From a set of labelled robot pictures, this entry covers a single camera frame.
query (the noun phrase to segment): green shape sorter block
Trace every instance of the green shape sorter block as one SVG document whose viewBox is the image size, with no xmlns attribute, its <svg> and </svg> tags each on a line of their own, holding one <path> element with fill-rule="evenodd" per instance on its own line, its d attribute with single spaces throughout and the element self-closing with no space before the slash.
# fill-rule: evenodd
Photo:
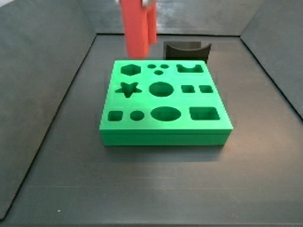
<svg viewBox="0 0 303 227">
<path fill-rule="evenodd" d="M 117 60 L 104 145 L 223 145 L 234 127 L 203 61 Z"/>
</svg>

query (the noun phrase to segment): star-shaped hole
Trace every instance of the star-shaped hole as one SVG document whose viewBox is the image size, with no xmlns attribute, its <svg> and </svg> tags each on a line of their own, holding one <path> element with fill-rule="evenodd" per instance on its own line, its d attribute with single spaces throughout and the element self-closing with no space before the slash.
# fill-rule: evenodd
<svg viewBox="0 0 303 227">
<path fill-rule="evenodd" d="M 124 93 L 125 98 L 129 98 L 133 93 L 141 93 L 141 90 L 137 89 L 136 82 L 133 82 L 131 84 L 121 82 L 120 89 L 116 90 L 116 93 Z"/>
</svg>

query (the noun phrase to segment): metal floor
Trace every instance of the metal floor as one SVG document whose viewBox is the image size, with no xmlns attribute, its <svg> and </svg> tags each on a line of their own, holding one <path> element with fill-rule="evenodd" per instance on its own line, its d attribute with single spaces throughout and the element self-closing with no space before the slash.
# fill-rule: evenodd
<svg viewBox="0 0 303 227">
<path fill-rule="evenodd" d="M 303 125 L 239 38 L 208 67 L 235 130 L 220 146 L 104 147 L 99 120 L 123 36 L 99 35 L 3 223 L 303 223 Z"/>
</svg>

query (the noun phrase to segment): rectangular hole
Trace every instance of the rectangular hole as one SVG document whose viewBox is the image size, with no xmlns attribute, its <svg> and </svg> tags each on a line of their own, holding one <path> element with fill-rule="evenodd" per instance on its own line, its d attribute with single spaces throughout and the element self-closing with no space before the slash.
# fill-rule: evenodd
<svg viewBox="0 0 303 227">
<path fill-rule="evenodd" d="M 108 120 L 120 121 L 123 117 L 123 111 L 109 111 Z"/>
<path fill-rule="evenodd" d="M 220 120 L 213 107 L 189 107 L 191 118 L 195 121 Z"/>
<path fill-rule="evenodd" d="M 193 86 L 192 85 L 183 85 L 181 89 L 183 89 L 183 93 L 193 93 Z"/>
<path fill-rule="evenodd" d="M 199 88 L 201 93 L 213 93 L 213 89 L 209 85 L 200 85 Z"/>
</svg>

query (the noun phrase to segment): gray wall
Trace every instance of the gray wall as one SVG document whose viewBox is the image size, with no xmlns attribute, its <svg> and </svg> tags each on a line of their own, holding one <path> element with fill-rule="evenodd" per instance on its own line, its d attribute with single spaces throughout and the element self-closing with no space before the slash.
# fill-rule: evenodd
<svg viewBox="0 0 303 227">
<path fill-rule="evenodd" d="M 0 0 L 0 7 L 11 2 L 13 2 L 15 0 Z"/>
<path fill-rule="evenodd" d="M 242 35 L 266 0 L 157 0 L 160 34 Z M 121 33 L 113 0 L 79 0 L 97 33 Z"/>
<path fill-rule="evenodd" d="M 0 219 L 95 35 L 76 0 L 0 8 Z"/>
<path fill-rule="evenodd" d="M 267 0 L 242 39 L 303 118 L 303 1 Z"/>
</svg>

